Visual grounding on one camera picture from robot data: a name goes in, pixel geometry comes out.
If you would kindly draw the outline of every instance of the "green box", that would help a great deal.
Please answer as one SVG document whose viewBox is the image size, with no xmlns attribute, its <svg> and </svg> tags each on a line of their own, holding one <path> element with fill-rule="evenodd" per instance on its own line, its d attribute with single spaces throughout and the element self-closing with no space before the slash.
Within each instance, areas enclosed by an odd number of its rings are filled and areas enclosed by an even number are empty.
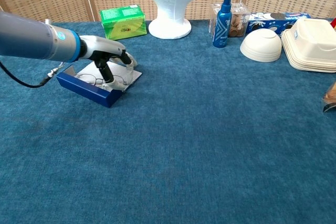
<svg viewBox="0 0 336 224">
<path fill-rule="evenodd" d="M 101 10 L 107 39 L 117 40 L 147 34 L 145 15 L 138 5 Z"/>
</svg>

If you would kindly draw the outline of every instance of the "blue box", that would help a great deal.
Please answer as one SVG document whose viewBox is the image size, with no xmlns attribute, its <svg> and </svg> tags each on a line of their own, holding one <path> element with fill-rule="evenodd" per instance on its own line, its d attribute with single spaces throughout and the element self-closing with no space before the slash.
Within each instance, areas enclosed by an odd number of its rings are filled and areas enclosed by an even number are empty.
<svg viewBox="0 0 336 224">
<path fill-rule="evenodd" d="M 310 18 L 310 15 L 308 13 L 251 13 L 246 33 L 267 28 L 280 35 L 285 29 L 291 28 L 299 18 Z"/>
<path fill-rule="evenodd" d="M 115 74 L 115 76 L 117 75 L 119 77 L 122 76 L 125 67 L 112 62 L 108 62 L 108 65 L 112 73 Z M 128 87 L 132 85 L 141 76 L 142 73 L 134 71 L 132 83 L 130 85 L 125 85 L 125 89 L 123 91 L 115 89 L 112 89 L 111 91 L 105 90 L 103 88 L 100 88 L 98 86 L 95 86 L 84 80 L 79 79 L 77 77 L 78 74 L 82 75 L 88 74 L 90 76 L 94 75 L 96 76 L 96 78 L 102 78 L 94 62 L 86 66 L 78 73 L 75 72 L 73 65 L 71 65 L 63 72 L 57 74 L 56 78 L 62 87 L 71 90 L 72 92 L 75 92 L 83 97 L 86 97 L 98 104 L 110 108 L 117 101 L 117 99 L 119 99 L 122 96 L 125 90 L 128 89 Z"/>
</svg>

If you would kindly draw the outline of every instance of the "blue carpet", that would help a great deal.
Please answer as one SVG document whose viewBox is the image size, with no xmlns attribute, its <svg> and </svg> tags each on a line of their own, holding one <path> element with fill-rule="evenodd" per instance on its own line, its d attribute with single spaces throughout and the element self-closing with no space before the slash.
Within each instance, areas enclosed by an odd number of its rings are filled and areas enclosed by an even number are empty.
<svg viewBox="0 0 336 224">
<path fill-rule="evenodd" d="M 192 26 L 121 40 L 143 76 L 110 109 L 0 72 L 0 223 L 335 223 L 336 113 L 321 103 L 335 75 L 254 62 L 242 38 L 218 49 Z M 58 65 L 0 60 L 28 83 Z"/>
</svg>

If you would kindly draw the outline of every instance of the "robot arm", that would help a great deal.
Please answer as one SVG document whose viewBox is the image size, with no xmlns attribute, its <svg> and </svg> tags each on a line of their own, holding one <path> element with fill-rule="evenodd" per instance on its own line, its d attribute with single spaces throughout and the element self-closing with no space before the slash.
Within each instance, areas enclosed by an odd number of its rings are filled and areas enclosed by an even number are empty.
<svg viewBox="0 0 336 224">
<path fill-rule="evenodd" d="M 102 74 L 105 85 L 124 90 L 115 81 L 107 62 L 133 68 L 135 59 L 119 42 L 97 36 L 78 36 L 74 31 L 0 12 L 0 55 L 61 62 L 90 59 Z"/>
</svg>

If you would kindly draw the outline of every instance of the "blue spray bottle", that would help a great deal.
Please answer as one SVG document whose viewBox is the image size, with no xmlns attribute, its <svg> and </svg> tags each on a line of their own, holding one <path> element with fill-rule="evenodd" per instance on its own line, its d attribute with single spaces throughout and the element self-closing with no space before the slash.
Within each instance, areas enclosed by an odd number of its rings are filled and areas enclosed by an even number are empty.
<svg viewBox="0 0 336 224">
<path fill-rule="evenodd" d="M 217 23 L 213 38 L 215 47 L 225 47 L 231 23 L 231 0 L 224 0 L 217 15 Z"/>
</svg>

